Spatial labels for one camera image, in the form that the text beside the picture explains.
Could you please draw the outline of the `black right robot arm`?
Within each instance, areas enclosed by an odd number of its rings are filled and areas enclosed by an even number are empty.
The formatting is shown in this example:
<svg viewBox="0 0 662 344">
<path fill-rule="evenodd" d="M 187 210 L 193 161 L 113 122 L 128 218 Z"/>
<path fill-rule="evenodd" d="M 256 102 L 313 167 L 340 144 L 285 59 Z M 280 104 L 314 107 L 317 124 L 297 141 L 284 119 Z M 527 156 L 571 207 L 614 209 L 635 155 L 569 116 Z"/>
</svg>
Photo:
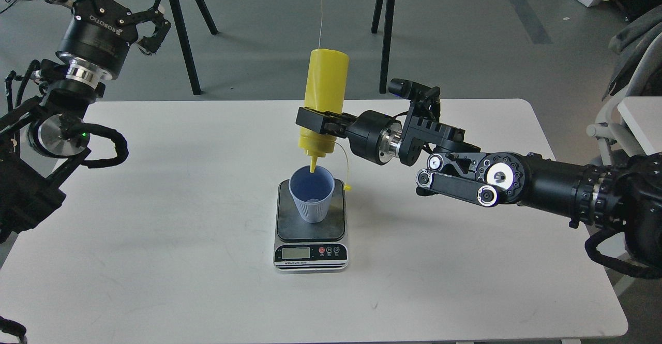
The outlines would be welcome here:
<svg viewBox="0 0 662 344">
<path fill-rule="evenodd" d="M 659 153 L 607 167 L 535 153 L 483 153 L 464 141 L 463 129 L 440 123 L 438 87 L 393 79 L 388 90 L 410 103 L 404 123 L 372 110 L 356 117 L 304 107 L 296 124 L 346 138 L 352 153 L 379 165 L 398 158 L 411 166 L 428 152 L 427 166 L 416 175 L 418 195 L 442 194 L 482 207 L 514 203 L 567 217 L 570 228 L 596 226 L 584 243 L 591 261 L 633 278 L 660 278 Z"/>
</svg>

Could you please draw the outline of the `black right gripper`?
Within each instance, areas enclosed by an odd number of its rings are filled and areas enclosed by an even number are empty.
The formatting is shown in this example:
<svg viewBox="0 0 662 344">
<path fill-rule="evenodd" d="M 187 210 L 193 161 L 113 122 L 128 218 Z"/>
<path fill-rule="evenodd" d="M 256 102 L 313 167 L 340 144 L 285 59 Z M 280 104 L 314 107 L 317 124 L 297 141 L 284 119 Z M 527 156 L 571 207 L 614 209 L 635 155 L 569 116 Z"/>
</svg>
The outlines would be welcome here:
<svg viewBox="0 0 662 344">
<path fill-rule="evenodd" d="M 298 108 L 296 124 L 317 134 L 346 137 L 352 153 L 378 165 L 387 164 L 398 156 L 402 124 L 377 111 L 368 110 L 356 117 Z"/>
</svg>

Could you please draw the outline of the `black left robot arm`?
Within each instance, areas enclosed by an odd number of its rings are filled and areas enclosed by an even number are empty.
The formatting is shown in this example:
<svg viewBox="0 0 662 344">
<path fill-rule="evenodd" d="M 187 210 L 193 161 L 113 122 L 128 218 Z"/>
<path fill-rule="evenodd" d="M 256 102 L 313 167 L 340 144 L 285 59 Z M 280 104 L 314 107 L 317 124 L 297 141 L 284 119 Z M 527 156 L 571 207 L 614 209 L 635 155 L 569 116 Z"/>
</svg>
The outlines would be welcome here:
<svg viewBox="0 0 662 344">
<path fill-rule="evenodd" d="M 106 169 L 126 161 L 118 130 L 86 123 L 90 105 L 119 76 L 133 44 L 156 53 L 171 23 L 161 0 L 132 11 L 116 0 L 45 0 L 71 12 L 57 62 L 34 59 L 4 79 L 2 116 L 2 249 L 59 209 L 61 185 L 78 167 Z"/>
</svg>

